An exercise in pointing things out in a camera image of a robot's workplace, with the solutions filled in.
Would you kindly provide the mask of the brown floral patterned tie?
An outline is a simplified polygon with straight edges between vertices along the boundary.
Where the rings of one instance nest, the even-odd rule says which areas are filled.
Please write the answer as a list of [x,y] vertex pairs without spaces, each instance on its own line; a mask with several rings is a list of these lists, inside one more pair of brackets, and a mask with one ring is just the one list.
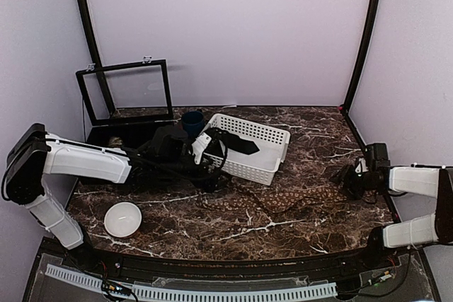
[[259,210],[279,214],[289,211],[293,207],[307,207],[347,200],[345,194],[330,187],[261,190],[260,192],[240,189],[235,194],[227,194],[220,198],[199,198],[197,205],[212,211]]

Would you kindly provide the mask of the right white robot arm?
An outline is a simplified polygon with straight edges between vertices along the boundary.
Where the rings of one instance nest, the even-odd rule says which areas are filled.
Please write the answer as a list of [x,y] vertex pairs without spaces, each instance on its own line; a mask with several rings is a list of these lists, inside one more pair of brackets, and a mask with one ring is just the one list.
[[387,260],[390,249],[422,245],[452,245],[452,167],[448,165],[392,165],[385,143],[368,144],[362,157],[344,165],[331,182],[340,185],[349,199],[366,192],[384,196],[412,195],[435,202],[434,211],[407,221],[372,230],[361,263],[376,269]]

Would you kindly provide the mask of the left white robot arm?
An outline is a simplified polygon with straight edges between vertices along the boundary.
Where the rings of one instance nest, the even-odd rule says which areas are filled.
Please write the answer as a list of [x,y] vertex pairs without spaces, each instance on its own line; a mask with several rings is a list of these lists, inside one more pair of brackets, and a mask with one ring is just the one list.
[[27,209],[85,271],[100,264],[89,236],[54,196],[48,177],[64,176],[119,186],[187,180],[211,190],[226,162],[207,159],[213,140],[190,140],[173,126],[159,127],[143,144],[113,147],[87,144],[52,134],[33,124],[10,150],[1,180],[1,196]]

